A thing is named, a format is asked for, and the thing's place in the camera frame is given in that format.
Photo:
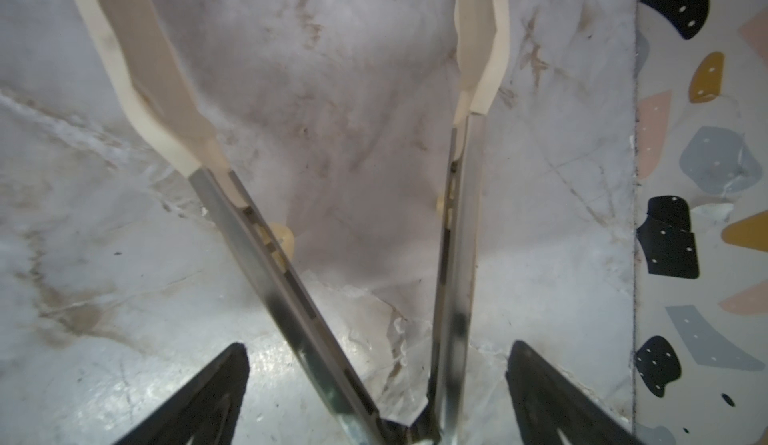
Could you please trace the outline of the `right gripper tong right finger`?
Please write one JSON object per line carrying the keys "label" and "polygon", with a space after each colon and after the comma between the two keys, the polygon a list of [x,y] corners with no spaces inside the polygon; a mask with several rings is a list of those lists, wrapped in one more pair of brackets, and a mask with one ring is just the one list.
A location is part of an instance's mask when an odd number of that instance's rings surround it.
{"label": "right gripper tong right finger", "polygon": [[475,288],[486,119],[510,56],[509,0],[455,0],[459,96],[442,199],[427,423],[438,444],[459,439]]}

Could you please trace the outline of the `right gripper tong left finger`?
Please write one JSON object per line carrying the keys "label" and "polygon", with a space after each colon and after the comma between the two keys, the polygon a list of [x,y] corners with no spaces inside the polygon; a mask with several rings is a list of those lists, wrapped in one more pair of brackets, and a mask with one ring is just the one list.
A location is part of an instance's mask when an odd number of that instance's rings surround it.
{"label": "right gripper tong left finger", "polygon": [[75,0],[123,113],[184,176],[353,444],[387,444],[378,409],[201,113],[152,0]]}

